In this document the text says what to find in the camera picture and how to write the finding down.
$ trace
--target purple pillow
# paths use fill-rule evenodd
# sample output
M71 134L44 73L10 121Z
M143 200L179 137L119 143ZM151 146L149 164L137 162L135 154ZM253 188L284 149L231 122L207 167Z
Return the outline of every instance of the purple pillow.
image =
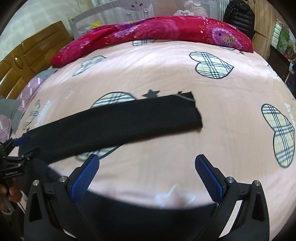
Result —
M0 142L4 143L10 136L10 119L0 115Z
M32 78L23 91L18 96L17 100L20 100L20 105L17 108L20 112L24 113L35 95L38 93L44 79L34 77Z

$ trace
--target black puffer jacket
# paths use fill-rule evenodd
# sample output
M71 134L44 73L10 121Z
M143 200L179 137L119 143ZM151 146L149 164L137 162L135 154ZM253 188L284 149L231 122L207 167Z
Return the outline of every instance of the black puffer jacket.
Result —
M255 14L243 0L230 1L225 10L223 21L237 27L250 39L255 34Z

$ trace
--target headboard panel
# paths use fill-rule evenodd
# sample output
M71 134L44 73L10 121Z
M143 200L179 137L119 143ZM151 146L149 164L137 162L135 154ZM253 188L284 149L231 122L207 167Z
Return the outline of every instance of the headboard panel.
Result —
M0 62L0 95L15 99L54 55L72 41L61 21L25 39Z

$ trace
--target red blanket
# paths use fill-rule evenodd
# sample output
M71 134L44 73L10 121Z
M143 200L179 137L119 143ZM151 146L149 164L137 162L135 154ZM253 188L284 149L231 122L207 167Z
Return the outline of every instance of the red blanket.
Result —
M254 52L252 41L228 23L198 16L153 17L92 29L62 48L52 66L61 67L94 50L141 39L184 40Z

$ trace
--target human hand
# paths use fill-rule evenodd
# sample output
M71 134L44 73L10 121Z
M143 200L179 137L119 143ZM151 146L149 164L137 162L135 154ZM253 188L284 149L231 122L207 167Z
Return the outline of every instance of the human hand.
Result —
M22 198L22 193L20 192L20 187L16 182L15 177L11 178L12 185L9 188L8 200L11 202L19 202ZM0 184L0 194L6 194L7 189L4 185ZM5 204L2 195L0 195L0 210L3 212L8 212L8 207Z

